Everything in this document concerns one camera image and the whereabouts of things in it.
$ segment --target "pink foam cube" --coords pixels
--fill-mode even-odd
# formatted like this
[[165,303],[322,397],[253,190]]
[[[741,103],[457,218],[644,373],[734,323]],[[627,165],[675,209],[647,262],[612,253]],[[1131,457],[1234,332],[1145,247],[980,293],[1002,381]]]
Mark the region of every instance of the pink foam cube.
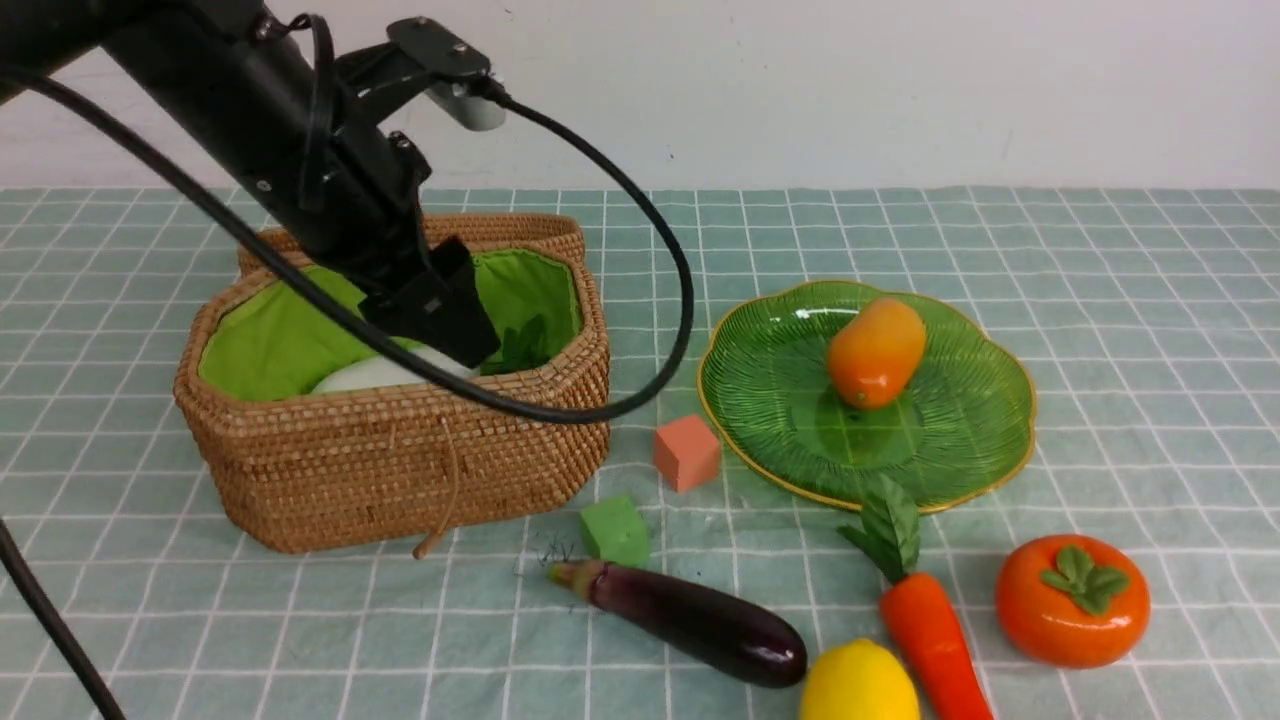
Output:
[[653,464],[676,492],[709,483],[719,474],[721,443],[698,415],[658,428]]

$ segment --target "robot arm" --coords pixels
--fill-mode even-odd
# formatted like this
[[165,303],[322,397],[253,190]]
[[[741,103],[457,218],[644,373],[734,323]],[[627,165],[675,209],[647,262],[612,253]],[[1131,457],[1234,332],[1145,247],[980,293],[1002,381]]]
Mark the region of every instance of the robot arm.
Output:
[[[289,36],[315,35],[314,67]],[[378,124],[426,94],[463,127],[503,110],[489,59],[415,18],[388,42],[333,55],[324,19],[276,19],[262,0],[0,0],[0,61],[51,74],[102,47],[317,264],[342,273],[383,332],[475,368],[498,337],[467,249],[428,251],[419,187],[431,168]],[[0,83],[0,105],[18,90]]]

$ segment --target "eggplant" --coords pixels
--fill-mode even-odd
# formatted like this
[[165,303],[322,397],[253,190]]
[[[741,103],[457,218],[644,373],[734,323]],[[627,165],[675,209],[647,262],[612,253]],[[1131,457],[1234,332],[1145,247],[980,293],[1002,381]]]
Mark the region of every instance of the eggplant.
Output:
[[744,683],[788,688],[808,673],[800,633],[742,598],[607,560],[556,562],[549,574],[589,605]]

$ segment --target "basket handle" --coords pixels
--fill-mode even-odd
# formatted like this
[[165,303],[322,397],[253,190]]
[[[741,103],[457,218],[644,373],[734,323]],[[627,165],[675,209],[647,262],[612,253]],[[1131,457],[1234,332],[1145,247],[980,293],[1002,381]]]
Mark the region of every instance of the basket handle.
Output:
[[443,416],[440,418],[440,427],[444,428],[444,445],[448,455],[448,469],[445,469],[445,475],[453,484],[453,493],[449,497],[449,505],[444,509],[444,515],[440,516],[440,524],[436,525],[435,532],[428,534],[422,538],[422,542],[417,543],[413,548],[413,560],[421,560],[426,557],[429,552],[444,538],[444,533],[449,529],[449,519],[453,516],[453,509],[458,503],[458,488],[462,487],[462,470],[458,461],[458,450],[453,445],[453,433],[449,432],[449,421]]

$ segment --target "green foam cube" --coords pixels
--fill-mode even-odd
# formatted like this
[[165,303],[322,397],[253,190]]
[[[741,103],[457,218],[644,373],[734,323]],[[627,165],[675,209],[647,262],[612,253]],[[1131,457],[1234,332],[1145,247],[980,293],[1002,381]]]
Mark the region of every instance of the green foam cube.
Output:
[[625,495],[614,495],[579,512],[591,557],[636,568],[649,560],[649,528]]

